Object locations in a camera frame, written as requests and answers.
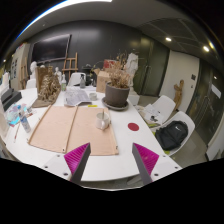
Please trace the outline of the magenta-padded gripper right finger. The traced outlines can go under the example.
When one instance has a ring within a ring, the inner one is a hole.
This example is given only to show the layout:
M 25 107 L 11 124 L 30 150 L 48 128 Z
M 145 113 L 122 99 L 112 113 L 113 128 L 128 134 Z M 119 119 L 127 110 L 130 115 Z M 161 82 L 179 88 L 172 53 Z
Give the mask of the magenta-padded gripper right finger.
M 135 158 L 143 185 L 150 184 L 181 170 L 181 167 L 168 155 L 157 154 L 137 143 L 132 145 L 132 154 Z

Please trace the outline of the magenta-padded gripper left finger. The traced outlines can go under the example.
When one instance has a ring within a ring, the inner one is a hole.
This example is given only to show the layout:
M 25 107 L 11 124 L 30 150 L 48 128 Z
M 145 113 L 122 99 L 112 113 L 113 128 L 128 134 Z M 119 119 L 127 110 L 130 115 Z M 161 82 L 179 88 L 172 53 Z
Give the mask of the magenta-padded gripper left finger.
M 56 154 L 42 169 L 79 185 L 90 153 L 90 144 L 86 143 L 65 155 Z

